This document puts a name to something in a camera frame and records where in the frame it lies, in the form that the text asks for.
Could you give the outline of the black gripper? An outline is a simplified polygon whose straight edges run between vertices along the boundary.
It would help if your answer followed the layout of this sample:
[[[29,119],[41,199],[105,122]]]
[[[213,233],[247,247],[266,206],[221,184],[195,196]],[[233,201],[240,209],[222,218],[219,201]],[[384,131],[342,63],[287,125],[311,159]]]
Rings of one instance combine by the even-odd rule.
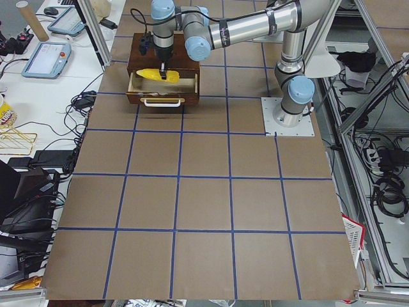
[[[173,45],[170,45],[169,47],[154,45],[154,53],[161,62],[159,73],[162,80],[167,79],[167,62],[173,57],[173,51]]]

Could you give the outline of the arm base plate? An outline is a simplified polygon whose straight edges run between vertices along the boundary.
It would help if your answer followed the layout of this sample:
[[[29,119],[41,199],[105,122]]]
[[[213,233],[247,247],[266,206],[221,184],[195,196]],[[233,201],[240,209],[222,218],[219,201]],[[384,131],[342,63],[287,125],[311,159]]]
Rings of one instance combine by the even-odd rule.
[[[261,105],[265,135],[284,137],[313,137],[314,128],[307,106],[300,114],[292,115],[281,108],[280,97],[262,97]]]

